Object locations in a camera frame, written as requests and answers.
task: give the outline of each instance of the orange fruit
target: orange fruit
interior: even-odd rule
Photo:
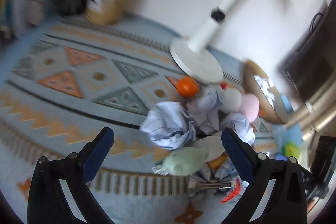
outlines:
[[[182,97],[188,98],[194,97],[200,87],[198,86],[198,83],[195,81],[195,79],[189,76],[185,76],[178,81],[176,89]]]

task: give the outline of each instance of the white lamp pole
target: white lamp pole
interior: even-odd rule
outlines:
[[[218,83],[223,71],[217,60],[206,50],[214,34],[221,27],[224,17],[237,0],[224,0],[215,8],[203,26],[190,40],[175,39],[170,52],[175,62],[189,76],[204,83]]]

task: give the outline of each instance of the crumpled fabric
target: crumpled fabric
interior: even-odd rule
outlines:
[[[275,96],[272,92],[269,91],[269,85],[265,78],[260,77],[259,75],[255,75],[254,79],[256,80],[257,84],[259,85],[262,93],[267,98],[267,101],[271,104],[271,106],[274,108],[274,101]]]
[[[195,122],[179,102],[160,102],[151,109],[140,130],[157,146],[174,150],[196,140]]]
[[[207,135],[221,130],[220,122],[229,112],[238,112],[241,95],[226,96],[219,85],[210,85],[204,89],[201,97],[187,103],[188,112],[194,116],[197,128]]]
[[[241,196],[245,188],[244,184],[242,184],[242,181],[238,175],[237,170],[233,166],[232,161],[228,157],[221,166],[216,170],[216,172],[212,172],[212,170],[209,168],[207,164],[202,165],[202,168],[192,174],[189,177],[189,183],[188,183],[188,195],[190,198],[194,200],[200,200],[204,196],[208,194],[216,195],[221,194],[223,195],[223,200],[226,197],[229,197],[232,195],[232,191],[235,189],[236,181],[239,181],[241,190],[239,191],[239,196]],[[196,185],[199,182],[206,182],[206,183],[216,183],[216,182],[231,182],[231,189],[197,189]]]
[[[221,129],[232,128],[236,131],[238,137],[245,143],[253,145],[255,141],[255,135],[253,133],[252,127],[249,125],[249,121],[243,114],[240,113],[230,113],[222,121],[220,125]]]

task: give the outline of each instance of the beige pipe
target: beige pipe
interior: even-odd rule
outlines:
[[[314,112],[317,112],[317,113],[323,112],[323,110],[326,109],[330,105],[330,102],[333,102],[334,100],[336,100],[336,81],[333,79],[332,85],[325,91],[325,93],[321,94],[321,92],[319,91],[317,93],[320,94],[320,98],[317,99],[317,96],[314,96],[313,99],[316,101],[312,103],[312,109],[314,110]],[[306,105],[303,105],[302,107],[300,107],[299,110],[297,110],[296,112],[293,113],[293,115],[290,116],[289,121],[284,125],[284,127],[289,128],[292,125],[303,120],[305,117],[308,117],[308,115],[309,115],[309,111]]]
[[[302,130],[303,140],[308,140],[311,136],[314,135],[315,131],[319,132],[329,122],[331,122],[336,117],[336,104],[330,107],[326,112],[324,112],[319,118],[317,118],[311,125],[305,127]]]

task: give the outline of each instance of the lamp base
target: lamp base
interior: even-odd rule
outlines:
[[[219,83],[223,80],[223,70],[214,56],[206,49],[193,52],[183,38],[174,39],[170,53],[178,66],[190,77],[203,84]]]

